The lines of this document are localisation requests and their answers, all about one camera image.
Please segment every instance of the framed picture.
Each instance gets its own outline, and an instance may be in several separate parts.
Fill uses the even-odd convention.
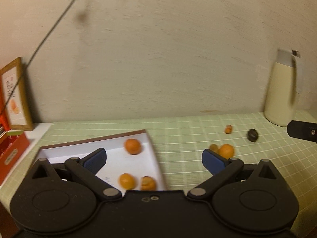
[[[1,92],[4,104],[9,98],[13,90],[13,87],[15,86],[20,75],[22,74],[22,71],[23,69],[21,64],[21,57],[16,58],[14,61],[12,61],[0,70]],[[5,111],[11,129],[26,131],[33,130],[33,123],[29,111],[28,102],[26,99],[23,78],[20,80],[18,86],[15,88],[14,93],[10,98]]]

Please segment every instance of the beige wall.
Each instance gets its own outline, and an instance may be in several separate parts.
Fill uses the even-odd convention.
[[[0,0],[0,65],[29,59],[68,3]],[[317,107],[317,0],[78,0],[28,70],[33,115],[260,111],[277,47],[301,52],[299,107]]]

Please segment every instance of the power cord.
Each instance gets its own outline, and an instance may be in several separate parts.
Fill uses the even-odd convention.
[[[69,9],[71,8],[71,6],[74,4],[76,0],[71,0],[71,2],[69,3],[69,5],[66,7],[66,9],[64,10],[64,12],[61,14],[61,16],[57,19],[57,21],[54,23],[53,27],[50,29],[50,31],[46,34],[46,36],[43,38],[43,40],[40,42],[40,44],[37,46],[37,48],[35,49],[34,53],[32,54],[30,60],[28,61],[28,63],[25,65],[25,67],[22,70],[22,73],[20,75],[20,77],[18,78],[18,81],[16,82],[15,86],[13,87],[6,103],[4,104],[4,107],[1,110],[0,116],[4,113],[5,108],[7,107],[10,98],[12,97],[14,90],[16,89],[16,87],[18,86],[20,80],[23,78],[23,76],[26,73],[26,70],[28,69],[28,67],[30,66],[31,62],[33,61],[34,57],[36,56],[37,52],[40,50],[40,48],[42,47],[42,45],[45,43],[45,41],[47,40],[47,38],[50,36],[50,34],[55,30],[55,28],[57,27],[57,25],[60,23],[60,21],[62,20],[62,18],[65,16],[65,14],[69,11]]]

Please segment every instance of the thermos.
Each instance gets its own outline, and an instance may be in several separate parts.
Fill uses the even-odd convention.
[[[271,123],[287,126],[302,92],[303,69],[298,51],[278,49],[265,102],[264,116]]]

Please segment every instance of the green checkered tablecloth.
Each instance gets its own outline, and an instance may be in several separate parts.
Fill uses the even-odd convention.
[[[294,119],[316,122],[304,110],[297,111]],[[228,124],[233,126],[232,134],[224,133]],[[256,143],[246,139],[251,128],[259,132]],[[187,192],[211,177],[202,165],[201,153],[212,143],[218,146],[227,143],[235,147],[235,156],[245,163],[268,158],[275,164],[300,202],[300,214],[293,226],[299,237],[317,224],[317,145],[290,138],[286,128],[268,122],[262,113],[53,123],[3,185],[0,201],[9,208],[40,146],[139,129],[146,129],[152,139],[168,189]]]

